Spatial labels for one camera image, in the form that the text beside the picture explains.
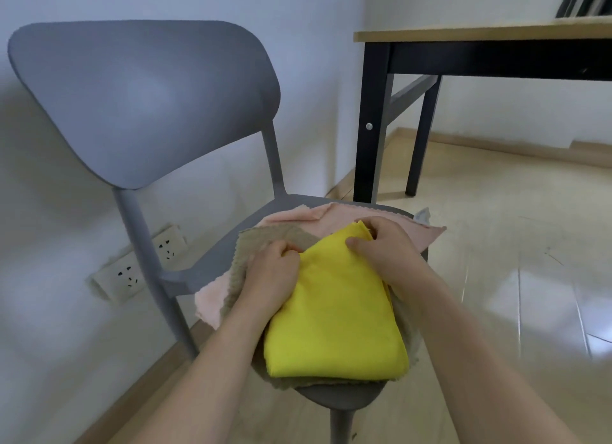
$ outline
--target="gray chair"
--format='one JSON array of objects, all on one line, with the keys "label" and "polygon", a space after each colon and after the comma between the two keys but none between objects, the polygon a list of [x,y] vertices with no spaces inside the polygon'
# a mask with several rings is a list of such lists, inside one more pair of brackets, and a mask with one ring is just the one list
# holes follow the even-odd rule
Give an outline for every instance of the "gray chair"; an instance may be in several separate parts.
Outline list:
[{"label": "gray chair", "polygon": [[[197,292],[229,268],[239,231],[273,212],[331,201],[285,191],[272,122],[280,87],[263,45],[244,28],[221,21],[37,23],[13,33],[9,58],[83,165],[113,187],[149,290],[176,339],[195,358],[198,348],[176,297]],[[135,190],[258,132],[274,200],[193,268],[164,271]],[[135,150],[140,155],[134,156]],[[310,386],[299,392],[331,410],[332,442],[346,443],[353,411],[372,402],[384,385]]]}]

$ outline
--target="left hand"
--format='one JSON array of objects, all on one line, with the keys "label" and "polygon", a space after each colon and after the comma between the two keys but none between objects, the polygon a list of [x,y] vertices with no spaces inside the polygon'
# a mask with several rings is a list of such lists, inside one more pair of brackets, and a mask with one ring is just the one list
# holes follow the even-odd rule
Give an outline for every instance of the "left hand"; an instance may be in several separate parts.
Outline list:
[{"label": "left hand", "polygon": [[302,250],[285,240],[275,240],[249,261],[247,278],[236,302],[245,302],[263,327],[295,289]]}]

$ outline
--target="tiled floor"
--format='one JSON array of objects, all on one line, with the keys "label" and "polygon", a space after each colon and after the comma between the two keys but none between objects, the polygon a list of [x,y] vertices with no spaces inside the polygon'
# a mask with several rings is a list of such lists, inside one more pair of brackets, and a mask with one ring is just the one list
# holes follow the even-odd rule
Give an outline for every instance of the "tiled floor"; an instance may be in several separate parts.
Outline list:
[{"label": "tiled floor", "polygon": [[[448,226],[430,263],[499,352],[585,443],[612,442],[612,170],[432,143],[416,198],[412,141],[385,152],[379,202]],[[164,397],[111,442],[123,443]],[[325,411],[249,376],[231,443],[327,441]],[[353,443],[456,443],[424,346],[358,412]]]}]

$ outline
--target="pink towel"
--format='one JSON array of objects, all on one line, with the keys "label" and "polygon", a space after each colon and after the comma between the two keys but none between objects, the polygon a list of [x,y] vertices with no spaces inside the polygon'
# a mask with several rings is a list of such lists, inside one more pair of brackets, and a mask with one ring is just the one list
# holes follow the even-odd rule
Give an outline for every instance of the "pink towel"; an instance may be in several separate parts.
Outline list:
[{"label": "pink towel", "polygon": [[[385,217],[399,224],[408,233],[419,252],[423,252],[446,229],[445,226],[422,225],[394,212],[337,202],[313,209],[300,205],[295,209],[268,215],[257,226],[274,225],[280,222],[294,224],[300,226],[304,231],[323,238],[341,230],[358,218],[372,216]],[[214,329],[221,324],[220,312],[225,296],[228,294],[229,282],[230,272],[226,271],[195,294],[196,315]]]}]

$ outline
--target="wall socket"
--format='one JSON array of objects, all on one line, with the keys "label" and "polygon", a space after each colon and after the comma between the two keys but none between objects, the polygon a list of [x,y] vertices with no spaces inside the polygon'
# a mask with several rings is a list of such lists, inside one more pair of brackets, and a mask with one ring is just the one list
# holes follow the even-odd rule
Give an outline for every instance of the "wall socket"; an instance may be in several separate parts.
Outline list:
[{"label": "wall socket", "polygon": [[[153,244],[164,268],[168,262],[187,250],[185,237],[176,225],[169,226],[155,235]],[[146,287],[134,251],[106,265],[95,273],[92,279],[108,296],[108,299],[117,305]]]}]

